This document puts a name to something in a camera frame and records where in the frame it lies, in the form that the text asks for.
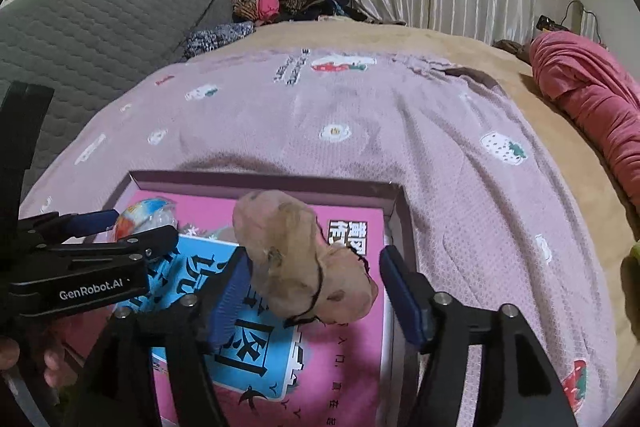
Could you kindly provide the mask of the person's left hand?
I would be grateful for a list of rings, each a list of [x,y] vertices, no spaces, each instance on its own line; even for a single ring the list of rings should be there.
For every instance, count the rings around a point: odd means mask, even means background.
[[[21,356],[21,348],[14,339],[1,339],[0,362],[2,372],[17,366]],[[47,385],[54,389],[61,389],[77,381],[77,374],[65,360],[63,343],[56,337],[47,340],[42,348],[29,353],[28,357],[40,369]]]

